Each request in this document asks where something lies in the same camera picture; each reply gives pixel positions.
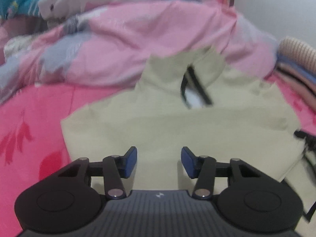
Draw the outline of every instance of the ribbed gray panel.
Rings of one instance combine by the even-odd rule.
[[[25,231],[20,237],[298,237],[241,231],[224,221],[210,202],[192,199],[187,191],[133,191],[109,201],[89,225],[72,233],[44,235]]]

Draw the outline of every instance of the wall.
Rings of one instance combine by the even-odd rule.
[[[289,35],[316,48],[316,0],[235,0],[235,6],[276,38]]]

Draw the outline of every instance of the metal screw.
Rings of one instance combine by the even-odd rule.
[[[117,197],[121,197],[124,192],[121,189],[111,189],[107,192],[107,194],[111,197],[117,198]]]
[[[199,197],[208,197],[211,195],[211,192],[207,189],[197,189],[195,192],[195,195],[199,196]]]

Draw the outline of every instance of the striped knit fabric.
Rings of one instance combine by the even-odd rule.
[[[307,43],[286,37],[279,45],[279,53],[316,74],[316,50]]]

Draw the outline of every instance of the white logo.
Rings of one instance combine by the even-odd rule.
[[[161,198],[161,197],[163,197],[163,196],[165,196],[165,195],[164,195],[163,193],[161,193],[161,192],[159,192],[159,193],[156,194],[156,197],[157,197],[157,198]]]

